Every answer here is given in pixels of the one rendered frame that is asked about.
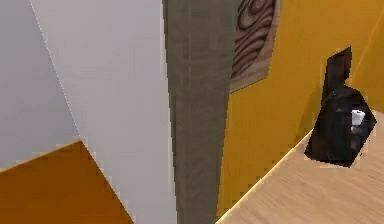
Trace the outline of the grey-brown room door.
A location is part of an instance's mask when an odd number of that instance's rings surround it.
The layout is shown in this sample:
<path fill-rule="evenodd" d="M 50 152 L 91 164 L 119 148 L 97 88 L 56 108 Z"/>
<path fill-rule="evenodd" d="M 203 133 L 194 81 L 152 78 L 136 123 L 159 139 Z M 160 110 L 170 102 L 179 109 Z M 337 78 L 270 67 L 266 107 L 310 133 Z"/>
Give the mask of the grey-brown room door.
<path fill-rule="evenodd" d="M 177 224 L 215 224 L 236 0 L 163 0 Z"/>

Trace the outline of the black toilet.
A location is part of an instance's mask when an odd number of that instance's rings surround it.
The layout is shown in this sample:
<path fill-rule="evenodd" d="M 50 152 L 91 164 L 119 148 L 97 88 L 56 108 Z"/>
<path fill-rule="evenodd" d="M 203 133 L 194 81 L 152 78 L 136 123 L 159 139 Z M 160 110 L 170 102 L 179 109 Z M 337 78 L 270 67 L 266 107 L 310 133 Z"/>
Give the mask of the black toilet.
<path fill-rule="evenodd" d="M 327 59 L 321 108 L 304 154 L 312 160 L 350 167 L 377 123 L 362 93 L 346 84 L 350 77 L 352 47 Z M 352 110 L 365 113 L 352 125 Z"/>

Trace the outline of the white toilet paper roll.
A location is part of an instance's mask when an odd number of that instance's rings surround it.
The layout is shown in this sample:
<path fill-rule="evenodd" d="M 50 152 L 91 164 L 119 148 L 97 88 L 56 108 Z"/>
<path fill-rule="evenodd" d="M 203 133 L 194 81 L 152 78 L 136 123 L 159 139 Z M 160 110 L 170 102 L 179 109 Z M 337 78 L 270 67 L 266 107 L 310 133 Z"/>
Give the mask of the white toilet paper roll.
<path fill-rule="evenodd" d="M 365 113 L 361 110 L 352 110 L 351 115 L 353 126 L 359 126 L 363 122 L 365 117 Z"/>

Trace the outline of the brown swirl wall picture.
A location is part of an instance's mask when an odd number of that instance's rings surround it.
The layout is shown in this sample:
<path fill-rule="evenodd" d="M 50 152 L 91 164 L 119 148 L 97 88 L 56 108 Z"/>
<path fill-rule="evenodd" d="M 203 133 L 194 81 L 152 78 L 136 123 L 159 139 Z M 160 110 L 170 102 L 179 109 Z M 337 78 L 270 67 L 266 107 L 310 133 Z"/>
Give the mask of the brown swirl wall picture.
<path fill-rule="evenodd" d="M 269 73 L 282 0 L 239 0 L 230 92 Z"/>

